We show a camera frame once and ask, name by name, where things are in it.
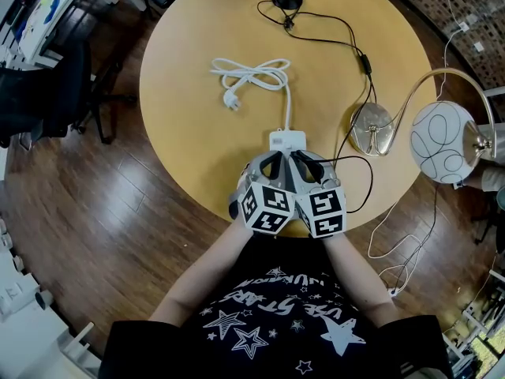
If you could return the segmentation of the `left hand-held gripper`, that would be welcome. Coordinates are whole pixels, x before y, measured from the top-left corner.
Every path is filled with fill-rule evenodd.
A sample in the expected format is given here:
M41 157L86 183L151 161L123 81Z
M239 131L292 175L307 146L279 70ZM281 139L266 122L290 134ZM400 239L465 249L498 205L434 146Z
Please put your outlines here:
M276 235L294 217L293 179L282 152L265 152L246 164L229 197L229 214L255 232Z

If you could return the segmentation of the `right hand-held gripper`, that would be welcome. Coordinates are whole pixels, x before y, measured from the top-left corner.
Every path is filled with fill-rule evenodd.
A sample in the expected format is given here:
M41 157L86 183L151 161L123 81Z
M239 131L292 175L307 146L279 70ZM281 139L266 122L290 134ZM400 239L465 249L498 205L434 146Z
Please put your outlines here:
M346 198L331 161L318 163L297 150L294 170L295 203L310 235L327 238L344 232Z

